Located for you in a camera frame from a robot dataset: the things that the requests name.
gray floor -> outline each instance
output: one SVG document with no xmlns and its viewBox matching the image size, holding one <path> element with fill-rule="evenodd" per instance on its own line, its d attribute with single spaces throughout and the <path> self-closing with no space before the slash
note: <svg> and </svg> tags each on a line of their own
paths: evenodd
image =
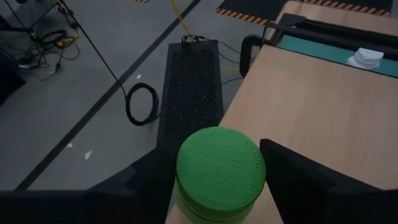
<svg viewBox="0 0 398 224">
<path fill-rule="evenodd" d="M 185 22 L 191 33 L 219 39 L 239 49 L 244 36 L 260 34 L 262 27 L 216 14 L 215 9 L 222 1 L 200 2 Z M 190 2 L 176 0 L 181 11 Z M 84 0 L 67 3 L 119 77 L 176 18 L 170 1 L 150 0 L 143 4 L 134 0 Z M 34 1 L 32 4 L 34 9 L 42 7 Z M 63 17 L 52 11 L 35 29 L 38 33 L 46 33 L 64 27 Z M 124 87 L 130 89 L 137 82 L 148 83 L 161 98 L 168 44 L 179 42 L 183 35 L 179 25 L 130 76 Z M 62 70 L 42 82 L 37 77 L 47 77 L 58 59 L 48 56 L 52 66 L 25 73 L 27 84 L 0 107 L 0 189 L 16 188 L 114 83 L 87 39 L 81 37 L 77 44 L 81 49 L 77 60 L 63 61 Z M 73 55 L 74 50 L 68 49 L 65 55 Z M 239 58 L 222 45 L 220 51 L 233 60 Z M 236 68 L 235 64 L 220 60 L 223 68 Z M 238 72 L 222 73 L 223 81 L 236 77 L 239 77 Z M 239 80 L 223 87 L 225 109 L 240 83 Z M 133 96 L 131 104 L 132 112 L 140 119 L 149 114 L 152 101 L 142 90 Z M 152 150 L 157 128 L 157 121 L 143 127 L 129 123 L 123 95 L 118 91 L 30 189 L 87 189 Z"/>
</svg>

hazard stripe tape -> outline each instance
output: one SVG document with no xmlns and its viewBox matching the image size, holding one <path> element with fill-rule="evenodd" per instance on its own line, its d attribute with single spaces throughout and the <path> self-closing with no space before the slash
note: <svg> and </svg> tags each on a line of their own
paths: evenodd
<svg viewBox="0 0 398 224">
<path fill-rule="evenodd" d="M 136 0 L 136 1 L 148 2 L 149 0 Z M 372 7 L 358 6 L 358 5 L 354 5 L 354 4 L 347 4 L 344 2 L 337 2 L 337 1 L 331 1 L 331 0 L 298 0 L 298 1 L 316 4 L 319 6 L 334 7 L 337 9 L 345 9 L 345 10 L 350 10 L 350 11 L 355 11 L 355 12 L 373 14 L 373 15 L 377 15 L 377 16 L 389 16 L 390 15 L 390 12 L 388 12 L 384 9 L 376 9 L 376 8 L 372 8 Z M 270 21 L 260 18 L 260 17 L 250 16 L 247 14 L 242 14 L 240 12 L 233 12 L 233 11 L 230 11 L 227 9 L 222 9 L 222 8 L 216 9 L 216 12 L 221 15 L 230 16 L 233 18 L 241 19 L 244 21 L 248 21 L 248 22 L 252 22 L 252 23 L 260 24 L 260 25 L 266 25 L 268 22 L 270 22 Z"/>
<path fill-rule="evenodd" d="M 254 23 L 254 24 L 260 24 L 260 25 L 263 25 L 263 26 L 266 25 L 269 22 L 267 19 L 262 19 L 260 17 L 250 16 L 250 15 L 242 14 L 242 13 L 239 13 L 239 12 L 233 12 L 233 11 L 226 10 L 226 9 L 221 9 L 221 8 L 216 9 L 216 12 L 218 14 L 221 14 L 221 15 L 224 15 L 224 16 L 230 16 L 230 17 L 233 17 L 233 18 L 241 19 L 241 20 L 248 21 L 248 22 L 251 22 L 251 23 Z"/>
<path fill-rule="evenodd" d="M 319 6 L 328 6 L 328 7 L 334 7 L 337 9 L 346 9 L 346 10 L 350 10 L 350 11 L 363 12 L 363 13 L 373 14 L 373 15 L 378 15 L 378 16 L 389 16 L 390 15 L 390 12 L 388 12 L 384 9 L 376 9 L 373 7 L 347 4 L 344 2 L 338 2 L 338 1 L 331 1 L 331 0 L 300 0 L 300 1 L 306 2 L 306 3 L 311 3 L 311 4 L 316 4 Z"/>
</svg>

